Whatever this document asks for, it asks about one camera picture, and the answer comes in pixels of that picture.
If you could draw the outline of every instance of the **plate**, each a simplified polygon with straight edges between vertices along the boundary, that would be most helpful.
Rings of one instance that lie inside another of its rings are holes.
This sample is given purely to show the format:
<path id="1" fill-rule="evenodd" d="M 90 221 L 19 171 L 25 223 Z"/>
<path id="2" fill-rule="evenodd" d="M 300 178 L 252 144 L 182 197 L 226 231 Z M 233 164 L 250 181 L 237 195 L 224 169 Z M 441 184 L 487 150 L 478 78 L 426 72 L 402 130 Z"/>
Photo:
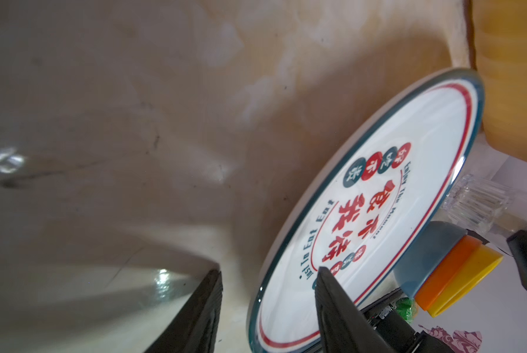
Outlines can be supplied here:
<path id="1" fill-rule="evenodd" d="M 356 305 L 380 283 L 449 192 L 483 102 L 475 71 L 440 71 L 395 96 L 340 147 L 264 262 L 248 311 L 254 352 L 302 352 L 318 342 L 319 267 Z"/>

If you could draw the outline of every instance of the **pink floral pattern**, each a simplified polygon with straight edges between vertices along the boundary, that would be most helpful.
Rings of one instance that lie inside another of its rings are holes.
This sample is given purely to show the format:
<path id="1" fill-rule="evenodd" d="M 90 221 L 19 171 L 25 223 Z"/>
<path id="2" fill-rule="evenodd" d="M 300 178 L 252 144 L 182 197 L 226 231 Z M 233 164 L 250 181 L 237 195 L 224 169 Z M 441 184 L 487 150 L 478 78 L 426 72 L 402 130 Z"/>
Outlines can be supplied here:
<path id="1" fill-rule="evenodd" d="M 446 330 L 440 326 L 427 329 L 422 325 L 419 325 L 429 335 L 438 338 L 440 341 L 446 343 L 454 353 L 477 353 L 483 337 L 481 332 L 467 332 L 467 331 L 454 331 L 453 336 L 450 335 Z"/>

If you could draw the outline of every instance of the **clear plastic container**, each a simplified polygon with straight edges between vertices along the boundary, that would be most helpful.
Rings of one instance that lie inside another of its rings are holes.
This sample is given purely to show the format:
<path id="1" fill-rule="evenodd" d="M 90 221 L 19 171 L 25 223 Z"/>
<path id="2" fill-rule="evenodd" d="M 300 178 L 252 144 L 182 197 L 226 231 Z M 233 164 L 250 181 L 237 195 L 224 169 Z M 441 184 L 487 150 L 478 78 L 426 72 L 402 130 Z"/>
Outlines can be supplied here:
<path id="1" fill-rule="evenodd" d="M 477 232 L 511 256 L 507 238 L 527 230 L 527 192 L 470 174 L 455 184 L 442 209 L 450 222 Z"/>

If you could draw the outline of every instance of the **crack on surface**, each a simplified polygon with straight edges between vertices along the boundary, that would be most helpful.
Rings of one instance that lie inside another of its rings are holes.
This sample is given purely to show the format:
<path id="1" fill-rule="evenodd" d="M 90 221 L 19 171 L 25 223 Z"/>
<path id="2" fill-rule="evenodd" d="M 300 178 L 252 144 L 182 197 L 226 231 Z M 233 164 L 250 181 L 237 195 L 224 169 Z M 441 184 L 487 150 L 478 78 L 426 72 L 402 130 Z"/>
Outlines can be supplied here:
<path id="1" fill-rule="evenodd" d="M 48 176 L 53 175 L 62 175 L 69 172 L 79 171 L 82 169 L 90 168 L 92 166 L 98 166 L 99 164 L 108 163 L 113 160 L 121 159 L 130 155 L 133 155 L 136 153 L 129 153 L 124 156 L 120 157 L 114 157 L 109 159 L 103 159 L 103 160 L 96 160 L 90 163 L 81 164 L 79 166 L 75 166 L 73 168 L 69 169 L 63 169 L 58 171 L 46 171 L 46 172 L 40 172 L 40 173 L 34 173 L 34 174 L 27 174 L 27 175 L 19 175 L 19 176 L 13 176 L 5 179 L 0 179 L 0 187 L 4 187 L 6 189 L 21 189 L 22 185 L 20 184 L 21 181 L 29 181 L 29 180 L 35 180 L 40 179 Z"/>
<path id="2" fill-rule="evenodd" d="M 144 247 L 141 247 L 140 249 L 136 250 L 133 252 L 132 255 L 130 255 L 130 257 L 124 262 L 124 264 L 122 264 L 122 266 L 119 268 L 119 270 L 117 271 L 117 273 L 114 274 L 113 278 L 111 278 L 110 281 L 107 282 L 107 284 L 105 285 L 105 288 L 108 287 L 113 281 L 115 278 L 117 278 L 117 276 L 119 275 L 119 273 L 126 267 L 126 265 L 128 265 L 128 263 L 130 262 L 130 260 L 134 257 L 134 255 L 136 255 L 137 253 L 139 253 L 140 251 L 144 250 Z"/>

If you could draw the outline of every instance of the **yellow object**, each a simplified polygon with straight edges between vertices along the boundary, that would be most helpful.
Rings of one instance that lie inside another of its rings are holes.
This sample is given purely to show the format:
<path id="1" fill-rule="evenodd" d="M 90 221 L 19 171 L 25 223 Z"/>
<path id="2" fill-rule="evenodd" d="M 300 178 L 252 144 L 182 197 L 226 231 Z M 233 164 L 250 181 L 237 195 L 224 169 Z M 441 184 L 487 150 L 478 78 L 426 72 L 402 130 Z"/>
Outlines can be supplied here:
<path id="1" fill-rule="evenodd" d="M 472 2 L 489 145 L 527 161 L 527 0 Z"/>
<path id="2" fill-rule="evenodd" d="M 455 302 L 460 300 L 473 287 L 477 286 L 485 276 L 499 265 L 503 256 L 497 251 L 485 245 L 479 245 L 479 248 L 465 262 L 458 274 L 444 288 L 442 293 L 434 301 L 434 304 L 428 309 L 432 317 L 442 314 L 446 309 L 451 307 Z"/>
<path id="3" fill-rule="evenodd" d="M 438 296 L 481 244 L 482 242 L 477 238 L 464 236 L 450 250 L 414 296 L 414 300 L 423 310 L 428 310 L 434 304 Z"/>

